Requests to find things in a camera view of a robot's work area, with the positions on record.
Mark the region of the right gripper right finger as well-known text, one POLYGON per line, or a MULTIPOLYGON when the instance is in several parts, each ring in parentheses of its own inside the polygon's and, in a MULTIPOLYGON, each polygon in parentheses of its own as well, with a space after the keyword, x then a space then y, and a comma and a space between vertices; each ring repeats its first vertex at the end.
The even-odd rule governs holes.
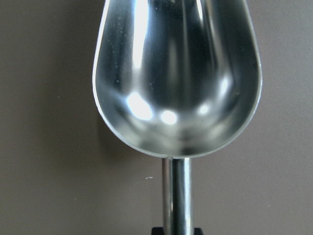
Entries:
POLYGON ((194 235, 203 235, 203 231, 201 228, 194 228, 194 235))

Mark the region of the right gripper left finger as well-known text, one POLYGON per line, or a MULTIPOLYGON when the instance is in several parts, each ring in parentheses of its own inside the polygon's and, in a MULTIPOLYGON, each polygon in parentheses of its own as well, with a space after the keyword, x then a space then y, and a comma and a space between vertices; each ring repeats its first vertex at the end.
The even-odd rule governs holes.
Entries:
POLYGON ((151 230, 151 235, 165 235, 163 227, 153 227, 151 230))

